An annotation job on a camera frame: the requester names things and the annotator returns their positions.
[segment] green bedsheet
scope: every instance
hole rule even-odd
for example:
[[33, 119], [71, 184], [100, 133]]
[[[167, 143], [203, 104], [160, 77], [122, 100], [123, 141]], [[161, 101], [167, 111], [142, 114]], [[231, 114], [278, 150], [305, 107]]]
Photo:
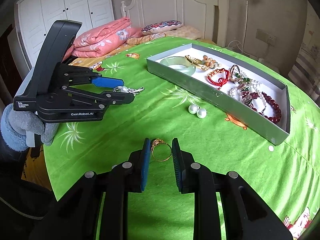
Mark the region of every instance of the green bedsheet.
[[[288, 85], [291, 131], [285, 142], [273, 146], [250, 128], [226, 121], [227, 115], [215, 106], [148, 72], [147, 57], [191, 42], [244, 60]], [[126, 53], [138, 53], [140, 58]], [[177, 137], [181, 149], [191, 152], [196, 162], [223, 174], [237, 171], [282, 221], [287, 216], [288, 227], [303, 212], [313, 219], [320, 205], [320, 109], [291, 82], [240, 54], [176, 37], [123, 51], [106, 59], [102, 67], [103, 76], [145, 90], [131, 104], [110, 106], [101, 122], [60, 124], [53, 144], [44, 148], [57, 199], [86, 171], [102, 173], [126, 161], [132, 151], [142, 148], [146, 137], [169, 144]], [[82, 88], [103, 90], [94, 85]], [[206, 108], [207, 117], [190, 114], [191, 103]], [[145, 192], [129, 194], [129, 239], [192, 239], [193, 211], [193, 194], [178, 192], [172, 159], [159, 163], [151, 158]]]

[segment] electrical outlet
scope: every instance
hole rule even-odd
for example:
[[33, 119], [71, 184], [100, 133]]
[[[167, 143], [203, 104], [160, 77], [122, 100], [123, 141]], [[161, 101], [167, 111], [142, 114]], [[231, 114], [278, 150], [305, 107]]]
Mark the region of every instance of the electrical outlet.
[[264, 41], [265, 43], [269, 44], [270, 46], [276, 45], [277, 37], [271, 35], [270, 33], [265, 32], [264, 30], [257, 29], [256, 38], [258, 40]]

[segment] white headboard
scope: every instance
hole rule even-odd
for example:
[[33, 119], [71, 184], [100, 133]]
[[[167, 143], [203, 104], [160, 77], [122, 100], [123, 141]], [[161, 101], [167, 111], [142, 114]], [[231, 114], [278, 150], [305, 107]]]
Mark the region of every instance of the white headboard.
[[[219, 9], [219, 20], [214, 19], [214, 10]], [[214, 22], [218, 23], [217, 45], [225, 47], [229, 0], [132, 0], [126, 6], [122, 1], [123, 16], [131, 19], [134, 27], [161, 21], [178, 20], [202, 32], [202, 38], [212, 40]]]

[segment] pink blanket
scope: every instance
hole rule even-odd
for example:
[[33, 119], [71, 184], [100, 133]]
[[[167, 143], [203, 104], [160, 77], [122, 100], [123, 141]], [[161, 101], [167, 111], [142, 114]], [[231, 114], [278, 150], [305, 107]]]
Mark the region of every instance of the pink blanket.
[[105, 25], [91, 29], [77, 37], [66, 52], [63, 60], [68, 57], [102, 57], [113, 51], [128, 38], [142, 37], [141, 28], [131, 27], [128, 17], [112, 21]]

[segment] gold ring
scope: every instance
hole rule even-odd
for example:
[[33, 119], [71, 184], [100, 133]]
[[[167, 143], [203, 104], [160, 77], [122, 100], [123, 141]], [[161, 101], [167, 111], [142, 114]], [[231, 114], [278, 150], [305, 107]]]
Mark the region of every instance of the gold ring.
[[[157, 145], [159, 145], [159, 144], [165, 144], [165, 145], [169, 146], [169, 148], [170, 148], [170, 156], [169, 156], [168, 158], [166, 158], [165, 160], [157, 160], [157, 159], [154, 157], [154, 155], [153, 155], [153, 150], [154, 150], [154, 148], [155, 148]], [[152, 157], [153, 157], [157, 162], [165, 162], [165, 161], [167, 161], [167, 160], [170, 159], [170, 157], [171, 157], [171, 155], [172, 155], [172, 148], [171, 148], [171, 146], [170, 146], [169, 144], [167, 144], [165, 141], [163, 141], [163, 140], [161, 140], [161, 139], [153, 139], [153, 140], [151, 141], [151, 154], [152, 154]]]

